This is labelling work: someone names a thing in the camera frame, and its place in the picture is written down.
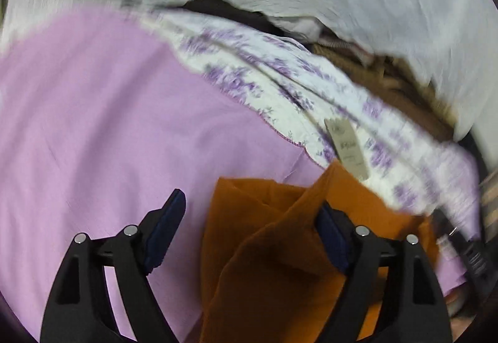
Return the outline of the orange knit child cardigan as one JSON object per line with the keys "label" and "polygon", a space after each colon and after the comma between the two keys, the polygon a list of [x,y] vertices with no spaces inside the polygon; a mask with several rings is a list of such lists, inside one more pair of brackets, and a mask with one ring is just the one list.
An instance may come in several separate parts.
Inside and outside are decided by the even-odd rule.
{"label": "orange knit child cardigan", "polygon": [[323,203],[380,237],[417,235],[436,263],[430,221],[390,210],[338,162],[307,188],[222,178],[201,246],[201,341],[315,341],[345,281],[315,230]]}

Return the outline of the purple floral white quilt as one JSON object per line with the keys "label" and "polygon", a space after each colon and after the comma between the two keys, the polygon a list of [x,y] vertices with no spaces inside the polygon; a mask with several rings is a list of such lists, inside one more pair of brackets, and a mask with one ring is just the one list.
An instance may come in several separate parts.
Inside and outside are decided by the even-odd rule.
{"label": "purple floral white quilt", "polygon": [[337,155],[326,121],[348,121],[368,170],[362,182],[391,209],[421,214],[443,206],[468,237],[479,235],[478,174],[470,154],[436,141],[327,59],[297,41],[214,16],[163,10],[135,11],[133,18],[321,167]]}

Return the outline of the beige paper price tag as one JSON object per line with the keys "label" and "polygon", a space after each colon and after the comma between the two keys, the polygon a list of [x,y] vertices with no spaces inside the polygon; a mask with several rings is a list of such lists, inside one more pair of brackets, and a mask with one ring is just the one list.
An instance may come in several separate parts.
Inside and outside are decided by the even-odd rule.
{"label": "beige paper price tag", "polygon": [[324,124],[342,166],[357,180],[368,180],[369,171],[350,121],[338,118],[326,119]]}

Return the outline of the lilac bed sheet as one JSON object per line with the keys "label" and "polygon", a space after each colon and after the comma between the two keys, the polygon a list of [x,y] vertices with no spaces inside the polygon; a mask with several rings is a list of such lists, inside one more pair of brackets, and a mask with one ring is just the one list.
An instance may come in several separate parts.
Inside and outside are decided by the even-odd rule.
{"label": "lilac bed sheet", "polygon": [[[1,60],[2,294],[39,337],[73,237],[114,236],[179,189],[185,214],[148,279],[176,338],[187,341],[203,326],[201,246],[218,181],[307,188],[333,162],[341,164],[336,155],[318,165],[132,15],[61,15]],[[432,265],[448,293],[463,269],[436,246]]]}

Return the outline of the woven brown mat stack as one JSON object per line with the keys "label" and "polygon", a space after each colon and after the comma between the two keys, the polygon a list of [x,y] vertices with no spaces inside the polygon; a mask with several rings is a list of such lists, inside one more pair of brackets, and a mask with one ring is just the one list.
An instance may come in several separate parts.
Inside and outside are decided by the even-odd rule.
{"label": "woven brown mat stack", "polygon": [[321,40],[312,52],[329,60],[349,78],[398,109],[439,142],[453,139],[456,117],[438,99],[432,84],[421,85],[401,58],[368,53],[342,40]]}

